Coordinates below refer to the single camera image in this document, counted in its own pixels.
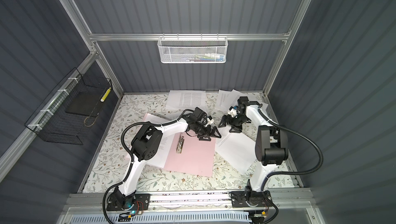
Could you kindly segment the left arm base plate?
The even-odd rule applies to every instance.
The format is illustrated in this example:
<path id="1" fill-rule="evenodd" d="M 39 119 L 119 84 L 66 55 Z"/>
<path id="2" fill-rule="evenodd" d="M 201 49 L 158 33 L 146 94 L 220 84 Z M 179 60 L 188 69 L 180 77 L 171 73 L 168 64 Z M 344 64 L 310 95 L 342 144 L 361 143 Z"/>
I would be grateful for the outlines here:
<path id="1" fill-rule="evenodd" d="M 150 194 L 135 194 L 121 198 L 111 193 L 106 200 L 106 211 L 146 211 L 150 203 Z"/>

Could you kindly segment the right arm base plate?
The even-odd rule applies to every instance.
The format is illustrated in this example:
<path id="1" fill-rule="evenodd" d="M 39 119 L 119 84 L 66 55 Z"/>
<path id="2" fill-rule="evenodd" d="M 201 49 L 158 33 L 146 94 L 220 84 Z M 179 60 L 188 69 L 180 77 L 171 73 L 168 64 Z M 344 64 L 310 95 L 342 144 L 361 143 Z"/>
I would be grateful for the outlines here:
<path id="1" fill-rule="evenodd" d="M 244 208 L 244 207 L 272 207 L 270 203 L 270 193 L 269 192 L 243 192 L 243 191 L 232 191 L 229 192 L 229 197 L 232 202 L 232 207 L 234 208 Z"/>

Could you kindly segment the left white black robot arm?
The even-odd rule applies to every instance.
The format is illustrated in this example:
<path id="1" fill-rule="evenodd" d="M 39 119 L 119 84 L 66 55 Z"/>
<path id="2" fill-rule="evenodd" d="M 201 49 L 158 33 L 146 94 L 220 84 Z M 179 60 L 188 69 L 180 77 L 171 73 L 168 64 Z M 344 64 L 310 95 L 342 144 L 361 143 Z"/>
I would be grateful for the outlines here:
<path id="1" fill-rule="evenodd" d="M 129 125 L 121 134 L 121 144 L 129 155 L 130 164 L 123 180 L 112 187 L 111 194 L 120 208 L 129 210 L 137 205 L 138 179 L 147 162 L 157 154 L 162 138 L 189 131 L 193 131 L 200 141 L 221 138 L 218 128 L 212 124 L 213 118 L 196 107 L 183 110 L 177 119 L 167 123 L 144 121 Z"/>

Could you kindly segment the pink paper folder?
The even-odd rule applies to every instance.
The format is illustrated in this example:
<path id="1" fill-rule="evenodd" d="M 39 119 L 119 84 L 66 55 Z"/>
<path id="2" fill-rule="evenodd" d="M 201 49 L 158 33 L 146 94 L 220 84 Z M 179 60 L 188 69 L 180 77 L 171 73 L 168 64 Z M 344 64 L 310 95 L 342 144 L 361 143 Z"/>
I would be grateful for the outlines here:
<path id="1" fill-rule="evenodd" d="M 165 166 L 161 169 L 211 177 L 216 139 L 201 141 L 192 131 L 187 132 L 186 129 L 186 121 L 180 120 L 179 132 L 168 137 L 171 144 L 170 151 Z M 182 152 L 178 154 L 176 153 L 176 146 L 181 133 L 184 135 L 185 141 Z"/>

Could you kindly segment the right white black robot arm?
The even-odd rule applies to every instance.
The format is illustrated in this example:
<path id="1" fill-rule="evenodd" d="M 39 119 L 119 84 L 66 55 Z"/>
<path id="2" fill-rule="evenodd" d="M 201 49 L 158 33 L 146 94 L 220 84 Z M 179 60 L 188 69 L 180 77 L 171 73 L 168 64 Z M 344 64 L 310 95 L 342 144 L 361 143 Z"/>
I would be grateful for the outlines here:
<path id="1" fill-rule="evenodd" d="M 221 119 L 219 131 L 222 137 L 216 150 L 230 165 L 244 173 L 251 164 L 256 164 L 244 190 L 230 192 L 233 207 L 270 206 L 266 184 L 270 173 L 288 159 L 286 133 L 271 124 L 259 102 L 247 96 L 230 107 Z"/>

